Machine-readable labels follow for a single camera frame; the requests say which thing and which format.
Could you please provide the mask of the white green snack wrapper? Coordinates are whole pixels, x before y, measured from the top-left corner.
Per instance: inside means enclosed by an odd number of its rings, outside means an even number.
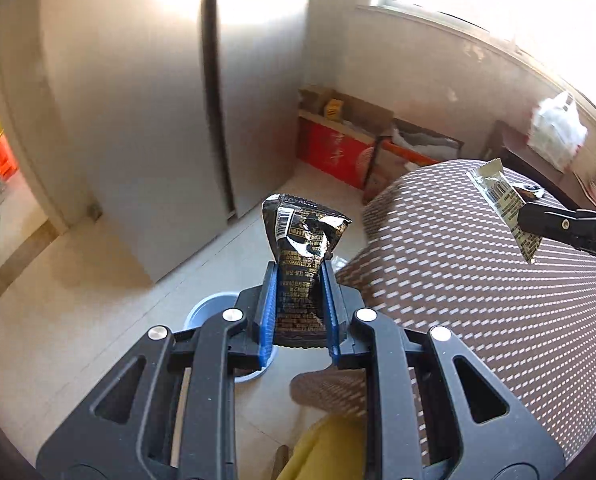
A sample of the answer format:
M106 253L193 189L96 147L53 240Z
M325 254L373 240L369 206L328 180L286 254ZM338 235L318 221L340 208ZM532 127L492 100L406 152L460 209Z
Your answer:
M469 170L467 176L488 206L505 223L524 261L532 263L542 237L526 233L520 228L519 214L526 202L507 179L500 159L493 159L476 169Z

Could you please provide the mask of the black foil snack wrapper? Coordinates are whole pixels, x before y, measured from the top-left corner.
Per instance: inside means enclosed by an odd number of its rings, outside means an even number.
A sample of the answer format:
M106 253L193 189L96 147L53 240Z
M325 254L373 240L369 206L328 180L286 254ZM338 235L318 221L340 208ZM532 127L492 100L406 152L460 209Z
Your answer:
M323 348L321 269L352 220L290 194L263 200L262 219L277 269L274 342L283 347Z

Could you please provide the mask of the blue plastic trash bin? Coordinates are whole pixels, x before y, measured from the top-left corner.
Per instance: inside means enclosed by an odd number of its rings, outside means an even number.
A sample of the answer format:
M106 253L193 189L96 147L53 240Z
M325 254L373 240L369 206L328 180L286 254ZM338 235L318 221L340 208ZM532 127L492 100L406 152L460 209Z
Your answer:
M236 314L236 304L238 292L216 292L202 300L199 300L191 310L188 311L183 330L200 330L213 318L220 318L222 323L234 323L241 321L245 316L243 308L240 308L240 314ZM277 348L273 347L269 357L263 365L257 368L237 368L234 372L236 384L252 382L264 375L273 364L277 357Z

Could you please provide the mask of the dark wooden side cabinet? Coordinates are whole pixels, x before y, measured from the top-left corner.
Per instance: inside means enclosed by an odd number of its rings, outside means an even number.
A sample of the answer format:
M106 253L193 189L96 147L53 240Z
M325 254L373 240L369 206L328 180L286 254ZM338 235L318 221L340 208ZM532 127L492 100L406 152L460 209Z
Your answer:
M596 209L596 154L588 148L582 148L569 169L559 171L529 147L526 133L496 120L481 158L499 158L506 168L538 183L567 208Z

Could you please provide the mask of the yellow trouser leg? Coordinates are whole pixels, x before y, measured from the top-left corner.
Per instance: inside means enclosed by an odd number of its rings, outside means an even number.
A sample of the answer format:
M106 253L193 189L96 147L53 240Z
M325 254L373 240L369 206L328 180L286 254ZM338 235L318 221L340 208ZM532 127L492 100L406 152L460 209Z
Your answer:
M363 479L365 454L365 419L327 415L300 437L278 479Z

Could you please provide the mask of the white plastic bag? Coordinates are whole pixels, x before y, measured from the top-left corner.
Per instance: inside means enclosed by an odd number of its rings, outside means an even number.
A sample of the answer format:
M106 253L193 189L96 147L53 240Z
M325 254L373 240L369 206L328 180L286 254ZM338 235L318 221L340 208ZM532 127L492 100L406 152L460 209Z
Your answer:
M540 101L533 110L529 148L560 172L571 167L586 136L587 128L580 122L570 92Z

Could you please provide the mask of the brown polka dot tablecloth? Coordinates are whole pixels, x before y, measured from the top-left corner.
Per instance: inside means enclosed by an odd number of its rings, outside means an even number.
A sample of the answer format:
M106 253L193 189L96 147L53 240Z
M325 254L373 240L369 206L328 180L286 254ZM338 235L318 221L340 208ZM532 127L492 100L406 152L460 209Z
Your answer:
M336 274L409 330L448 327L573 457L596 431L596 258L544 240L523 259L456 159L394 181Z

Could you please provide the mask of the open brown cardboard box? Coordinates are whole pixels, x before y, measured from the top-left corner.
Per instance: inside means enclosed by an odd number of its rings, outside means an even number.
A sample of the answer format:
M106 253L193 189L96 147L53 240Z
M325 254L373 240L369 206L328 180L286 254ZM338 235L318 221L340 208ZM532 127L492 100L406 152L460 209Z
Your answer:
M406 122L391 110L332 88L302 88L300 117L345 127L375 139L360 190L365 204L404 174L462 156L462 141Z

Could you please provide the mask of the red cardboard box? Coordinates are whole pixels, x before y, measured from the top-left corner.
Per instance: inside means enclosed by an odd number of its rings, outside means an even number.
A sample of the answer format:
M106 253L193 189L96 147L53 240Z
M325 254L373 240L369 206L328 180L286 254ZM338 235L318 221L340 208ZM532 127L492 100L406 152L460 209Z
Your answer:
M353 188L364 187L374 144L367 134L299 118L298 158Z

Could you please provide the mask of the orange plastic stool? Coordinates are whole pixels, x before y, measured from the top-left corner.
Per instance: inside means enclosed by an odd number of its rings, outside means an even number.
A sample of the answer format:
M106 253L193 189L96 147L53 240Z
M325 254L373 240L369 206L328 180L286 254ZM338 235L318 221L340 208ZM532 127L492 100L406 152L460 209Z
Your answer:
M4 133L0 134L0 178L10 180L19 169L17 159Z

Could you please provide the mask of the silver double-door refrigerator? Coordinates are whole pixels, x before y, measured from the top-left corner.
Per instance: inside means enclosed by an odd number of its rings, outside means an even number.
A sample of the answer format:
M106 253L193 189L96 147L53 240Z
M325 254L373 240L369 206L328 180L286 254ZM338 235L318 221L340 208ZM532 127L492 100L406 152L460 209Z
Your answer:
M308 6L40 0L66 135L153 281L292 176Z

